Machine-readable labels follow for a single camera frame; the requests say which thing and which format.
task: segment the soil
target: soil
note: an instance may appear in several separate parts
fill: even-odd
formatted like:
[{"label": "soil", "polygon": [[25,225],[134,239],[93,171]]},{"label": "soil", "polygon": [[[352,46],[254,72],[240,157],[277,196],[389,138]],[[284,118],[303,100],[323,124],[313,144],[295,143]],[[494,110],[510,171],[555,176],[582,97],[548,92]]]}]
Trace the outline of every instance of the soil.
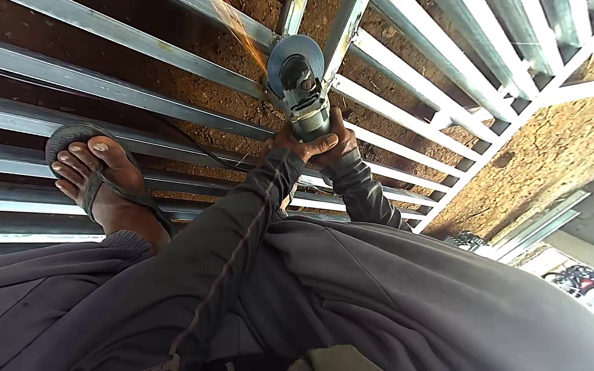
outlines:
[{"label": "soil", "polygon": [[[148,32],[170,44],[218,63],[254,80],[260,80],[262,69],[243,50],[234,37],[214,28],[197,14],[169,0],[79,0],[101,13]],[[309,0],[300,32],[324,46],[340,0]],[[421,1],[433,18],[451,38],[477,61],[477,56],[461,38],[432,1]],[[233,0],[232,4],[270,29],[278,20],[281,3],[277,0]],[[427,61],[395,27],[369,8],[362,27],[401,56],[409,65],[447,92],[462,105],[473,101],[458,89],[441,71]],[[86,31],[38,14],[13,2],[0,0],[0,40],[33,52],[72,63],[93,71],[131,82],[184,102],[243,118],[277,130],[282,115],[269,104],[236,92],[209,80],[157,61],[126,47],[99,38]],[[385,98],[425,122],[433,111],[405,89],[348,54],[340,73]],[[594,79],[594,59],[585,69],[587,79]],[[175,134],[143,110],[105,100],[79,97],[0,77],[0,97],[40,105],[71,114],[92,117],[141,130]],[[341,107],[348,121],[371,130],[402,145],[419,150],[449,165],[460,156],[421,138],[404,127],[367,110],[335,93],[333,104]],[[194,123],[174,121],[199,142],[232,150],[247,156],[258,156],[260,142],[210,129]],[[0,131],[0,143],[25,145],[41,149],[43,140],[34,136],[21,140]],[[469,147],[475,139],[460,127],[444,130]],[[427,179],[441,181],[444,174],[393,155],[367,143],[360,143],[362,155]],[[198,166],[140,156],[142,165],[176,172],[199,174],[242,181],[244,174],[231,170]],[[515,138],[485,169],[444,209],[426,232],[443,237],[471,230],[491,238],[503,227],[538,211],[560,194],[594,178],[594,98],[543,109],[520,130]],[[404,188],[428,194],[429,190],[400,181],[377,177],[385,186]],[[194,195],[157,193],[165,197],[214,201]],[[409,204],[400,206],[416,207]]]}]

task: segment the power cord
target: power cord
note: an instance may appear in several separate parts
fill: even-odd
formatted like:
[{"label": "power cord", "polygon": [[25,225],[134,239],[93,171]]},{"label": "power cord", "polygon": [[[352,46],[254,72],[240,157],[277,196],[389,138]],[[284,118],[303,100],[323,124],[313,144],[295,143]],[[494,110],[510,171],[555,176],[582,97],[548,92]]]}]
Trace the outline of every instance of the power cord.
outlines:
[{"label": "power cord", "polygon": [[[214,153],[212,153],[208,148],[205,148],[205,146],[203,146],[201,143],[199,143],[191,135],[185,133],[183,130],[181,130],[179,127],[175,126],[173,123],[171,123],[169,120],[165,119],[164,117],[159,116],[159,115],[156,115],[156,114],[153,114],[153,113],[150,113],[150,112],[147,112],[147,114],[149,114],[150,116],[158,119],[159,121],[161,121],[162,123],[164,123],[167,127],[169,127],[171,130],[173,130],[173,131],[177,132],[178,134],[180,134],[183,138],[187,139],[190,143],[192,143],[196,147],[200,148],[206,155],[210,156],[213,160],[217,161],[221,165],[224,165],[227,168],[230,168],[232,170],[236,170],[238,172],[246,172],[246,173],[249,172],[248,169],[241,168],[239,166],[235,166],[235,165],[231,165],[231,164],[227,163],[225,160],[221,159],[221,157],[219,157],[219,156],[215,155]],[[320,187],[317,187],[315,185],[301,183],[299,181],[297,181],[296,184],[298,186],[309,188],[309,189],[315,190],[315,191],[320,191],[322,193],[326,193],[326,194],[329,194],[329,195],[335,195],[336,194],[333,191],[325,190],[325,189],[320,188]]]}]

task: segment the sleeve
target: sleeve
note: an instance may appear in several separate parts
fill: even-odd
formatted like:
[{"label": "sleeve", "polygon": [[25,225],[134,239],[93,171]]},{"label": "sleeve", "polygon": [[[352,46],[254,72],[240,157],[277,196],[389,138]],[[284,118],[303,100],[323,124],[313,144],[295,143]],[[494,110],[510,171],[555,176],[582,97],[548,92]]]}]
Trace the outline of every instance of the sleeve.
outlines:
[{"label": "sleeve", "polygon": [[411,231],[409,225],[403,222],[400,210],[382,195],[382,185],[373,180],[370,168],[361,160],[358,148],[321,172],[333,182],[334,192],[342,195],[351,221]]},{"label": "sleeve", "polygon": [[77,320],[64,326],[63,333],[82,329],[79,342],[88,348],[79,351],[83,356],[73,355],[80,359],[73,366],[143,369],[177,362],[198,368],[252,269],[273,214],[303,168],[296,153],[273,149],[262,166],[157,256],[114,277],[82,303],[79,321],[88,319],[88,326],[97,330],[87,334],[86,325]]}]

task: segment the foot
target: foot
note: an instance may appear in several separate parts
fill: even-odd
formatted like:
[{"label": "foot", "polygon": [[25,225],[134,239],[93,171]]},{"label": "foot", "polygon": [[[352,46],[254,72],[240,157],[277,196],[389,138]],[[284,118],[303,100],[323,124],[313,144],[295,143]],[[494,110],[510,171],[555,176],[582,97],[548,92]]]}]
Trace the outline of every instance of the foot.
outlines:
[{"label": "foot", "polygon": [[[79,206],[84,205],[87,180],[97,170],[98,159],[107,164],[104,172],[112,182],[133,193],[146,193],[143,176],[129,161],[124,149],[110,138],[93,137],[88,143],[71,143],[68,150],[57,154],[57,158],[52,168],[63,179],[55,185]],[[170,240],[149,207],[120,197],[105,183],[95,197],[93,218],[108,236],[123,229],[133,231],[150,242],[155,251]]]}]

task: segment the finger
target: finger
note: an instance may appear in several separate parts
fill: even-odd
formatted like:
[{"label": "finger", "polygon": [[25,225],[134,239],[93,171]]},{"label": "finger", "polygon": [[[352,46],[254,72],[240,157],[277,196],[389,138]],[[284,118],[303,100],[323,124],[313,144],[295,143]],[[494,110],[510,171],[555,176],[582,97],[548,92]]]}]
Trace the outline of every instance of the finger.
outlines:
[{"label": "finger", "polygon": [[272,150],[273,147],[274,139],[267,139],[263,143],[263,146],[260,148],[260,156],[258,156],[258,164],[256,164],[256,167],[260,167],[260,165],[262,165],[263,162],[265,162],[265,156],[267,156],[267,154],[270,150]]},{"label": "finger", "polygon": [[88,168],[91,169],[92,171],[95,171],[98,169],[98,167],[100,165],[100,160],[98,160],[98,158],[95,157],[95,155],[93,155],[91,153],[91,151],[88,150],[88,146],[86,143],[82,143],[82,142],[71,143],[70,146],[68,147],[68,150],[74,156],[79,158],[79,160],[81,160],[81,162],[85,163],[88,166]]},{"label": "finger", "polygon": [[77,200],[77,196],[79,195],[79,190],[72,184],[71,182],[61,179],[54,182],[56,188],[58,188],[61,192],[65,193],[66,196],[73,200]]},{"label": "finger", "polygon": [[79,173],[77,173],[75,169],[71,168],[70,166],[62,162],[55,161],[52,163],[52,168],[55,172],[59,173],[60,176],[68,179],[68,181],[70,181],[72,184],[75,184],[77,187],[84,186],[84,177],[79,175]]},{"label": "finger", "polygon": [[79,161],[79,159],[74,156],[72,153],[68,152],[67,150],[62,150],[56,156],[62,163],[70,166],[75,171],[77,171],[81,176],[84,178],[88,178],[91,174],[90,169],[88,166],[84,165],[83,162]]},{"label": "finger", "polygon": [[109,137],[93,137],[88,140],[88,147],[91,153],[103,159],[103,161],[114,170],[124,170],[133,166],[125,150]]},{"label": "finger", "polygon": [[306,152],[309,156],[314,156],[327,152],[336,147],[336,144],[338,144],[338,135],[332,133],[323,135],[322,137],[313,140],[312,142],[304,143],[303,145],[307,146]]},{"label": "finger", "polygon": [[338,136],[342,136],[342,134],[345,133],[347,129],[345,129],[345,126],[343,125],[341,108],[332,107],[329,110],[329,124],[332,133]]}]

